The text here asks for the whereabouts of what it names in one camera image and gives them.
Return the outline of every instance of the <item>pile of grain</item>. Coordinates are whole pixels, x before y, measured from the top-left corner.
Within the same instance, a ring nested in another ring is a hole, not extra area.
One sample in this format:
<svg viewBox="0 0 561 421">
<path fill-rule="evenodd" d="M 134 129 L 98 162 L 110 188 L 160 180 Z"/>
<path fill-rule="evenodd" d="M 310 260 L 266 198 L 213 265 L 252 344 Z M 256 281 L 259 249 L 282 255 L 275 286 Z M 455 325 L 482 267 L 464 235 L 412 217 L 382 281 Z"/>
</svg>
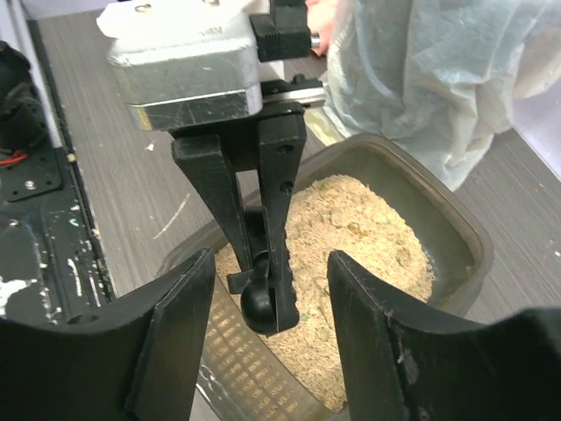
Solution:
<svg viewBox="0 0 561 421">
<path fill-rule="evenodd" d="M 329 253 L 347 252 L 379 278 L 423 301 L 430 297 L 434 276 L 419 240 L 399 214 L 348 176 L 333 175 L 297 193 L 287 235 L 301 322 L 263 340 L 317 399 L 338 412 L 346 396 L 327 282 Z M 217 273 L 225 282 L 227 274 L 237 271 L 228 245 L 217 254 Z"/>
</svg>

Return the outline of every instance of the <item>white plastic sheet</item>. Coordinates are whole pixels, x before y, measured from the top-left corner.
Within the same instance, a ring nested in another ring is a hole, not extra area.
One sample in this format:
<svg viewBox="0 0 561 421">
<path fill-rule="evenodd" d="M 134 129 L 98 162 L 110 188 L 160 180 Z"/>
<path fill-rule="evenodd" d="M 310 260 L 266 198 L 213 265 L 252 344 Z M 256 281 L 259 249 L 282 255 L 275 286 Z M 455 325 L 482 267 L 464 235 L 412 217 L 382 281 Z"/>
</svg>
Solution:
<svg viewBox="0 0 561 421">
<path fill-rule="evenodd" d="M 561 0 L 339 0 L 325 113 L 392 139 L 454 190 L 513 99 L 561 75 Z"/>
</svg>

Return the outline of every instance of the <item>gray tabletop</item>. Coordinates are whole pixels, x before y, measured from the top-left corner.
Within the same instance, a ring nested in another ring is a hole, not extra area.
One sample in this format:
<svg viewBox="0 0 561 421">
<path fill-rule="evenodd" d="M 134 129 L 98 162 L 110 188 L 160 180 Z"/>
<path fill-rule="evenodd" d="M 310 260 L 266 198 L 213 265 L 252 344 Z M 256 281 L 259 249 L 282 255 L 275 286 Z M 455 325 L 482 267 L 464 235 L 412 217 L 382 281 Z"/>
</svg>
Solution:
<svg viewBox="0 0 561 421">
<path fill-rule="evenodd" d="M 96 16 L 50 18 L 39 29 L 122 295 L 152 280 L 164 257 L 210 214 L 173 164 L 170 138 L 132 126 L 105 63 L 110 42 L 97 30 Z M 298 69 L 318 75 L 324 64 L 309 59 L 290 67 Z M 320 147 L 312 138 L 307 153 Z M 254 186 L 250 179 L 243 184 Z M 515 131 L 499 136 L 457 194 L 495 246 L 493 268 L 468 317 L 486 323 L 527 306 L 561 303 L 561 183 L 522 138 Z M 199 397 L 192 419 L 212 419 Z"/>
</svg>

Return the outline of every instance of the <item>plastic container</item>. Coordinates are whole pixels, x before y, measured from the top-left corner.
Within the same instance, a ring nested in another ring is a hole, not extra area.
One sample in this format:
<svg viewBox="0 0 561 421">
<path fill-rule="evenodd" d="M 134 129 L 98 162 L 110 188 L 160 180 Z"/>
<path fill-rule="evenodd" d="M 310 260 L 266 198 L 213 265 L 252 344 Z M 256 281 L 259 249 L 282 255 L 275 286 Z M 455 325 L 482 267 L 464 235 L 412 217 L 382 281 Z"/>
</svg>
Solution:
<svg viewBox="0 0 561 421">
<path fill-rule="evenodd" d="M 493 259 L 485 229 L 428 170 L 398 146 L 359 135 L 306 160 L 296 191 L 329 175 L 361 180 L 396 209 L 430 258 L 436 281 L 429 304 L 464 316 L 477 298 Z M 250 195 L 248 202 L 257 200 Z M 216 223 L 178 246 L 160 272 L 184 257 L 226 238 Z M 224 421 L 348 421 L 317 401 L 250 331 L 223 284 L 217 280 L 202 353 L 198 388 Z"/>
</svg>

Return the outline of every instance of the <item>cable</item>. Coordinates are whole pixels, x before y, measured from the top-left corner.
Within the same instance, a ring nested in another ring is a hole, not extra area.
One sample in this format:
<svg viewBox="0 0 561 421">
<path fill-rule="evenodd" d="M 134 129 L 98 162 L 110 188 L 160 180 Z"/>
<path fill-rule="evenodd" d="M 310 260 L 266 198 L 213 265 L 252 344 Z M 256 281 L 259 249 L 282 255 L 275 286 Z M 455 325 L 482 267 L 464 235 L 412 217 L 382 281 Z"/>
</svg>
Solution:
<svg viewBox="0 0 561 421">
<path fill-rule="evenodd" d="M 0 161 L 0 166 L 17 164 L 18 162 L 25 161 L 29 158 L 29 154 L 16 151 L 11 158 Z"/>
</svg>

